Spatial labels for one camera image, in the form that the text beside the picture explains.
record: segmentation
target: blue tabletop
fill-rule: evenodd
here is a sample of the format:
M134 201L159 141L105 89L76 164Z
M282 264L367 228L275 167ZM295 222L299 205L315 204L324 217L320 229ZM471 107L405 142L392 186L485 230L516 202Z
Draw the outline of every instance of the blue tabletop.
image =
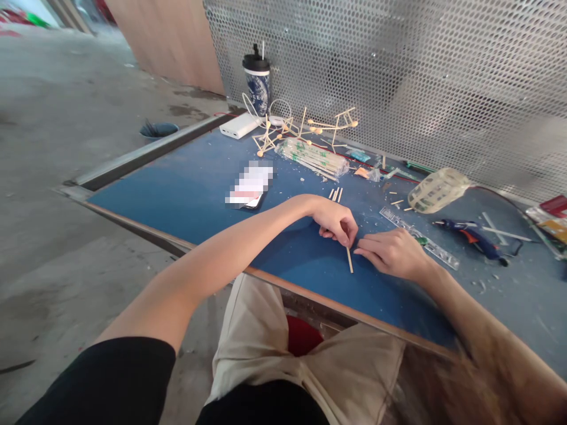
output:
M339 183L323 182L311 170L270 151L263 159L273 160L277 175L262 206L256 211L226 208L225 195L247 162L258 159L256 152L250 136L234 140L214 130L101 189L89 202L200 244L226 227L294 195L312 193L327 197L332 188L343 187L341 203L351 208L360 236L394 228L379 214L382 207L388 206L457 257L461 262L458 271L445 268L465 290L561 376L567 375L567 360L561 354L567 344L567 283L561 279L564 264L556 261L544 245L527 243L520 255L511 260L510 267L505 268L486 261L460 235L431 225L440 218L486 225L481 215L486 212L497 228L537 240L514 207L494 194L469 189L436 214L403 211L408 207L407 193L414 183L393 178L392 185L383 191L383 183L352 173L342 176ZM401 199L401 204L390 205ZM495 235L489 237L498 243ZM507 240L512 246L503 250L512 251L515 242ZM318 226L309 218L287 228L254 259L252 266L436 344L454 344L450 324L419 289L377 272L368 261L355 255L351 274L344 247L321 238Z

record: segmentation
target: metal mesh wall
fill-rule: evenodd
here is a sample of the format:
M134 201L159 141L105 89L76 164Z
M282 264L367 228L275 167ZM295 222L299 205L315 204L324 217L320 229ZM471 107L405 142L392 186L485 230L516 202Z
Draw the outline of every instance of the metal mesh wall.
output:
M271 98L347 139L543 201L567 188L565 0L205 0L229 100L266 41Z

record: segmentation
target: person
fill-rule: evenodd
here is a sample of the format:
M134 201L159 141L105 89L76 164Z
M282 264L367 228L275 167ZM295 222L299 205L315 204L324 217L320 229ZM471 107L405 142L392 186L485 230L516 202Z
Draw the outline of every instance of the person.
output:
M404 353L415 348L367 325L340 332L306 356L291 355L279 290L242 271L306 216L321 226L321 236L353 245L358 227L351 211L315 195L290 198L225 229L155 276L18 424L157 424L191 315L235 278L211 394L197 424L376 424L390 410L398 423L566 423L567 384L401 229L365 235L354 254L421 287L470 356L422 354L429 363L408 370L436 377L413 380L411 388L425 389L419 392L398 382ZM450 372L463 370L452 378L458 374Z

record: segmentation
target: ruler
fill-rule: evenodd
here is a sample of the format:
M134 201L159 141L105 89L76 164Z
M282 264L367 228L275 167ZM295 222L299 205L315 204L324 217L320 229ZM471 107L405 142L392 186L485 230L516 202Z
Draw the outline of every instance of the ruler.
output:
M396 214L391 212L389 210L389 208L387 208L387 207L382 208L380 213L381 213L381 215L386 217L396 227L402 227L402 228L406 229L409 232L409 234L411 236L413 236L414 238L418 238L418 237L427 238L427 245L424 246L424 248L427 251L432 253L435 257L439 258L442 262L444 262L447 266L449 266L453 270L459 269L460 261L456 257L454 257L452 254L449 254L447 251L445 251L439 245L434 243L427 236L424 236L419 230L416 230L416 228L414 226L411 226L408 223L406 223L405 221L403 221L400 217L398 217Z

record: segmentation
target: glue gun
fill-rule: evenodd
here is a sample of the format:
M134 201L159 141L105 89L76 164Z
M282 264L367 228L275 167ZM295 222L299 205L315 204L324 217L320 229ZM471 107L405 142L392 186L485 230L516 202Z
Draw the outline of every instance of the glue gun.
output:
M475 222L467 221L465 223L457 223L455 221L445 219L441 221L434 221L433 224L441 225L443 228L463 233L467 237L468 242L474 244L476 248L489 260L498 260L498 262L504 267L507 267L510 264L500 251L500 248L494 245L485 235L482 234L480 228Z

